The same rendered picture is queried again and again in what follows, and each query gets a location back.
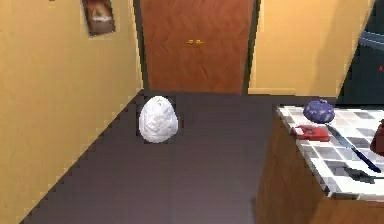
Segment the white egg-shaped bag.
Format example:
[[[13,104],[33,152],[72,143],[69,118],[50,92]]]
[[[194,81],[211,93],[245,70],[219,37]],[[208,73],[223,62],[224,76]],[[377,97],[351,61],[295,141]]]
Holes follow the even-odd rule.
[[[138,123],[141,136],[150,143],[167,141],[179,128],[175,110],[163,96],[154,96],[144,104]]]

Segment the brown wooden room door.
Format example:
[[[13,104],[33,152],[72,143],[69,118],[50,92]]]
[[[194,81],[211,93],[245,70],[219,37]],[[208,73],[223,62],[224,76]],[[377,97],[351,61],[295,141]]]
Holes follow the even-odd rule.
[[[254,2],[140,0],[149,88],[241,93]]]

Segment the red book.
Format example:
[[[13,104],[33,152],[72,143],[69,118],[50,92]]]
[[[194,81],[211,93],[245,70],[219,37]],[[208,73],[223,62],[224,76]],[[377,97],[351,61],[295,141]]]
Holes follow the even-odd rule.
[[[309,126],[309,125],[300,125],[293,127],[291,133],[299,140],[308,140],[308,141],[320,141],[328,142],[330,136],[328,132],[321,127]]]

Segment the blue speckled round pot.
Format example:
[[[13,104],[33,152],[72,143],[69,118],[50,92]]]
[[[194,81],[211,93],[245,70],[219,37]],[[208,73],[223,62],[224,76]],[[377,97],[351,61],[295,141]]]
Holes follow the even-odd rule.
[[[325,124],[335,117],[334,108],[326,100],[310,101],[303,110],[303,115],[313,123]]]

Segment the wooden counter with tiled top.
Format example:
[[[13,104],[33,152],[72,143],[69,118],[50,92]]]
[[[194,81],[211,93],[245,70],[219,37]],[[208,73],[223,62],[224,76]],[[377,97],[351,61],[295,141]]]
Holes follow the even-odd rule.
[[[291,129],[310,123],[303,109],[281,106],[273,120],[256,205],[256,224],[384,224],[384,157],[369,149],[383,110],[337,109],[332,127],[381,169],[375,173],[335,138],[298,140]],[[378,176],[353,180],[345,167]]]

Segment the dark blue fridge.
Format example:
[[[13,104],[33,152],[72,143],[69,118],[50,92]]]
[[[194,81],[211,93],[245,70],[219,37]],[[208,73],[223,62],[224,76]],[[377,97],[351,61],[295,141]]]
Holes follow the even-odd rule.
[[[337,105],[384,109],[384,0],[375,0]]]

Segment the dark grey spatula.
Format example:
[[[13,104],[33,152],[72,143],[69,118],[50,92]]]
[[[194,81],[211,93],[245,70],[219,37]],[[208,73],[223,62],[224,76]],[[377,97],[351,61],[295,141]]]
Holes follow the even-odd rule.
[[[378,176],[371,176],[362,170],[357,170],[349,167],[344,168],[345,172],[355,181],[374,184]]]

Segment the dark red kettle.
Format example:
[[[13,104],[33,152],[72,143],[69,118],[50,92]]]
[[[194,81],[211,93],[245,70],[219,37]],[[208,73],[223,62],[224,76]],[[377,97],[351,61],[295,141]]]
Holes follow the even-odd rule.
[[[370,144],[370,149],[374,153],[384,157],[384,119],[380,121],[380,124]]]

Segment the brown framed wall picture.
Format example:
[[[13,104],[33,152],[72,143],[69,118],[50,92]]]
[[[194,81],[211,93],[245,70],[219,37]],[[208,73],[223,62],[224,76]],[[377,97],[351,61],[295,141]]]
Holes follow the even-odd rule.
[[[81,0],[81,3],[90,37],[116,30],[111,0]]]

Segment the blue-handled knife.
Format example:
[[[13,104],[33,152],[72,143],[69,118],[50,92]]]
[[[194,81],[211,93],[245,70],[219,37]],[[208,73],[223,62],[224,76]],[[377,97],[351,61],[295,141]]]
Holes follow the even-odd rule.
[[[326,124],[327,129],[333,135],[333,137],[345,148],[352,150],[356,156],[362,160],[370,170],[381,173],[381,169],[376,166],[370,159],[368,159],[363,153],[357,150],[345,137],[343,137],[334,127],[329,124]]]

